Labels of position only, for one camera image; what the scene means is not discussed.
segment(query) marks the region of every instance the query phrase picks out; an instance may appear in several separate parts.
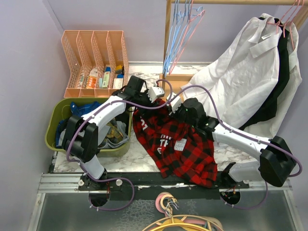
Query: olive green bin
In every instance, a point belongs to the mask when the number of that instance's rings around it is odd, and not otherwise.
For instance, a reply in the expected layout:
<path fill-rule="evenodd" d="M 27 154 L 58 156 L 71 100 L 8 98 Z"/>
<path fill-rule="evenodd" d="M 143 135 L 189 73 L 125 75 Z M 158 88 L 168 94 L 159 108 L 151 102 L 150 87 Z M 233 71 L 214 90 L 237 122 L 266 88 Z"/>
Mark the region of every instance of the olive green bin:
<path fill-rule="evenodd" d="M 55 147 L 55 137 L 56 137 L 56 130 L 59 122 L 63 119 L 67 119 L 72 115 L 70 110 L 71 102 L 74 102 L 77 106 L 82 106 L 84 104 L 93 103 L 95 101 L 99 103 L 104 103 L 107 101 L 108 98 L 67 98 L 63 99 L 54 107 L 52 116 L 50 118 L 48 128 L 45 135 L 45 143 L 48 148 L 53 151 L 65 152 L 64 149 L 59 149 Z M 131 113 L 125 112 L 116 119 L 121 120 L 122 122 L 128 124 L 126 126 L 126 133 L 130 138 L 131 132 Z M 130 142 L 123 144 L 119 148 L 115 149 L 102 149 L 97 154 L 98 157 L 122 157 L 128 150 L 129 150 Z"/>

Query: red plaid shirt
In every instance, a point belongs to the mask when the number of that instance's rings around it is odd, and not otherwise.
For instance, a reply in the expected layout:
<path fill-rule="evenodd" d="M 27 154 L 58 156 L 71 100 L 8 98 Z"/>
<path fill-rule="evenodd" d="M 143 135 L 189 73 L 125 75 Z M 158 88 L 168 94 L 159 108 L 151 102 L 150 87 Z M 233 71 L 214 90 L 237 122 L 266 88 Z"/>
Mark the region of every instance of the red plaid shirt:
<path fill-rule="evenodd" d="M 151 110 L 151 117 L 146 119 L 137 110 L 133 114 L 133 127 L 138 141 L 155 161 L 163 178 L 173 173 L 210 188 L 217 176 L 213 142 L 168 114 L 167 107 L 163 107 Z"/>

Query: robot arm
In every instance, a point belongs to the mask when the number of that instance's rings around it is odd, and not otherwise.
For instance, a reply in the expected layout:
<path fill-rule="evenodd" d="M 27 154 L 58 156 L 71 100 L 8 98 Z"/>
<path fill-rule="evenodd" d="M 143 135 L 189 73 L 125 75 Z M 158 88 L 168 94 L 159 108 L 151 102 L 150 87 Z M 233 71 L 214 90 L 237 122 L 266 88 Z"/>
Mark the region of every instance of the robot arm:
<path fill-rule="evenodd" d="M 144 80 L 132 76 L 123 91 L 115 91 L 103 105 L 93 112 L 82 117 L 74 115 L 70 117 L 62 143 L 62 147 L 65 150 L 68 149 L 68 145 L 80 124 L 89 117 L 93 117 L 84 127 L 84 132 L 82 132 L 83 137 L 80 135 L 74 141 L 71 155 L 73 155 L 74 158 L 79 159 L 83 168 L 86 169 L 95 179 L 105 177 L 105 169 L 99 163 L 96 156 L 99 152 L 97 149 L 98 144 L 104 139 L 104 137 L 100 135 L 100 131 L 111 119 L 131 107 L 125 102 L 112 102 L 125 100 L 142 106 L 151 107 L 153 106 L 155 99 L 164 96 L 164 91 L 159 87 L 151 87 L 149 90 L 141 92 L 144 82 Z M 107 103 L 112 104 L 102 109 L 94 117 L 94 113 L 99 111 Z M 141 113 L 150 113 L 147 109 L 138 109 Z M 202 104 L 199 103 L 196 98 L 187 99 L 182 103 L 178 96 L 170 103 L 170 116 L 176 118 L 180 122 L 190 124 L 200 135 L 205 136 L 207 139 L 228 144 L 237 149 L 243 150 L 256 159 L 255 162 L 250 163 L 229 164 L 221 174 L 222 181 L 224 181 L 226 185 L 234 185 L 236 182 L 243 180 L 264 179 L 274 186 L 281 187 L 295 167 L 294 160 L 286 156 L 284 153 L 271 148 L 266 144 L 251 141 L 248 138 L 237 135 L 232 131 L 237 131 L 238 129 L 224 124 L 231 129 L 231 131 L 229 131 L 223 127 L 216 118 L 206 116 Z M 240 132 L 259 141 L 270 141 L 290 152 L 285 141 L 280 137 L 275 137 L 274 139 L 269 140 L 265 137 L 257 137 L 243 131 Z"/>

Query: shirt label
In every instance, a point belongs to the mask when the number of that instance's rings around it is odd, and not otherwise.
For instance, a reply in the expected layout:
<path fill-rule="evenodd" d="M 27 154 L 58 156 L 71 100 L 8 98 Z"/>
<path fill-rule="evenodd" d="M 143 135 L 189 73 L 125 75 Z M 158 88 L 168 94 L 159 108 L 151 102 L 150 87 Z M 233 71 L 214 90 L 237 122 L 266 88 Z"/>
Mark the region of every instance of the shirt label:
<path fill-rule="evenodd" d="M 187 139 L 181 139 L 180 141 L 176 141 L 176 143 L 174 145 L 174 150 L 182 152 L 184 150 L 186 141 L 187 141 Z"/>
<path fill-rule="evenodd" d="M 261 38 L 262 38 L 263 40 L 266 40 L 266 39 L 268 39 L 270 36 L 271 36 L 271 34 L 267 34 L 267 35 L 262 36 Z"/>

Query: desk file organizer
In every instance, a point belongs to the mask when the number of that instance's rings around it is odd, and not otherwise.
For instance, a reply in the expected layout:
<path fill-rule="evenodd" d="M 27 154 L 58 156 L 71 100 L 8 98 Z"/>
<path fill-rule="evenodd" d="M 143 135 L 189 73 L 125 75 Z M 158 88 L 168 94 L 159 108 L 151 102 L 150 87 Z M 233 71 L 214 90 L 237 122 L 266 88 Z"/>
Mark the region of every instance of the desk file organizer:
<path fill-rule="evenodd" d="M 117 90 L 112 88 L 117 65 L 124 65 L 123 86 L 127 84 L 128 58 L 123 31 L 66 30 L 62 36 L 62 45 L 71 72 L 64 98 L 109 97 Z M 97 67 L 99 79 L 106 66 L 111 68 L 108 88 L 100 89 L 99 81 L 96 81 L 94 89 L 86 89 L 90 71 Z M 82 71 L 84 78 L 80 87 Z"/>

